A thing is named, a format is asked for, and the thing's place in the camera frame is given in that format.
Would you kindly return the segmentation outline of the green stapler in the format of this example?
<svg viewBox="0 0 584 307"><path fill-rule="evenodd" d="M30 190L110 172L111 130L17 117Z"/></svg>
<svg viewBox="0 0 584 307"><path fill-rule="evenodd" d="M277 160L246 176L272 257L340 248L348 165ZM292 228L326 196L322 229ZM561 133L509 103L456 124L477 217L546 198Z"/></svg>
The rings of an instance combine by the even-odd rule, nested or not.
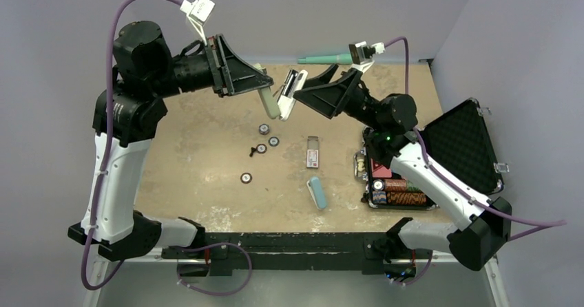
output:
<svg viewBox="0 0 584 307"><path fill-rule="evenodd" d="M268 118L272 120L278 118L281 111L278 107L277 100L272 95L271 87L268 86L259 89L258 94Z"/></svg>

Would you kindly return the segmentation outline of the blue stapler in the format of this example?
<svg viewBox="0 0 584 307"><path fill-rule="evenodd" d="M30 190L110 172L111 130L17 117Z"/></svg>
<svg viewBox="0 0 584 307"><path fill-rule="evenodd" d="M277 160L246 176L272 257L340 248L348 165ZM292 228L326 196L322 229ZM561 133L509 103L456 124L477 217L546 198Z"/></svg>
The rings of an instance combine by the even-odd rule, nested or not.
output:
<svg viewBox="0 0 584 307"><path fill-rule="evenodd" d="M327 207L327 201L320 179L316 176L313 176L309 178L309 180L306 182L306 185L316 208L319 210L325 209Z"/></svg>

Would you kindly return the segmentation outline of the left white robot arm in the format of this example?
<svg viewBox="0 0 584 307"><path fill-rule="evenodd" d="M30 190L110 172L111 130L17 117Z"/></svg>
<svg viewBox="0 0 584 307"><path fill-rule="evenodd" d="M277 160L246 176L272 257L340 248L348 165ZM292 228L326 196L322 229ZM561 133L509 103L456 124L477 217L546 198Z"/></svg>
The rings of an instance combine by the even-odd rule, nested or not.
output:
<svg viewBox="0 0 584 307"><path fill-rule="evenodd" d="M158 219L134 208L145 161L158 123L167 114L164 100L211 88L235 96L272 86L265 70L243 61L221 34L195 41L172 56L158 24L124 26L114 40L112 92L96 100L96 177L82 221L69 238L95 244L98 254L122 261L154 248L179 248L189 258L205 251L205 228L188 218Z"/></svg>

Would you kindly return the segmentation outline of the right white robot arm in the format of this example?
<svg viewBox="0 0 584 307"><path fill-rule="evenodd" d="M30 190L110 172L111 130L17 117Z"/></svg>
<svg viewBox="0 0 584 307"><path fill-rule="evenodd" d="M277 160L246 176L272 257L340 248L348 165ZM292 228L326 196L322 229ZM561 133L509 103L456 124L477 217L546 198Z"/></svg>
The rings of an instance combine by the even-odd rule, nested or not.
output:
<svg viewBox="0 0 584 307"><path fill-rule="evenodd" d="M362 136L368 155L410 180L450 219L401 219L386 233L388 251L397 257L418 248L445 252L462 266L481 270L510 239L510 203L476 191L428 155L411 95L393 93L377 100L362 85L360 69L352 67L332 81L336 70L332 65L310 78L293 98L329 119L345 113L365 124Z"/></svg>

